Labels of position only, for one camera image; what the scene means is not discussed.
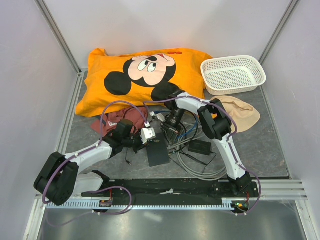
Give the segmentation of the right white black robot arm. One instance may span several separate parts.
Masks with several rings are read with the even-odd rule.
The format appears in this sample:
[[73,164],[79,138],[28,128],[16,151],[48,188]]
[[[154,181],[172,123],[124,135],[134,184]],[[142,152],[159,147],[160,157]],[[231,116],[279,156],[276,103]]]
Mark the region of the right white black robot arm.
[[222,103],[218,99],[209,101],[197,98],[181,90],[167,96],[162,102],[170,110],[185,110],[198,116],[204,134],[213,140],[222,156],[227,178],[231,182],[230,193],[235,197],[242,196],[252,180],[233,141],[238,129],[235,127],[232,131],[232,125],[236,123]]

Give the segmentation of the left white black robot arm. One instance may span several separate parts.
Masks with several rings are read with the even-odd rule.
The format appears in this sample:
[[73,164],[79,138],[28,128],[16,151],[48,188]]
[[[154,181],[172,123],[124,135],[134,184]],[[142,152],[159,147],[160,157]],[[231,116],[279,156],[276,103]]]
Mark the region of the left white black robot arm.
[[84,192],[94,192],[99,197],[106,196],[110,185],[100,173],[82,174],[90,166],[108,160],[119,154],[124,148],[134,152],[146,147],[155,137],[155,131],[149,123],[137,130],[134,124],[122,119],[96,143],[68,154],[52,153],[38,174],[34,188],[42,194],[44,204],[63,205],[68,199]]

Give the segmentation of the black network switch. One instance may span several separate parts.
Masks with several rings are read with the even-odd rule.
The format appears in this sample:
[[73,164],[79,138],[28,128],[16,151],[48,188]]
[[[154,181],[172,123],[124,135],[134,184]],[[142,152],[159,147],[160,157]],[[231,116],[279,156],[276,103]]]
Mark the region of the black network switch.
[[166,138],[163,133],[157,133],[155,138],[148,142],[146,147],[148,164],[150,167],[170,163]]

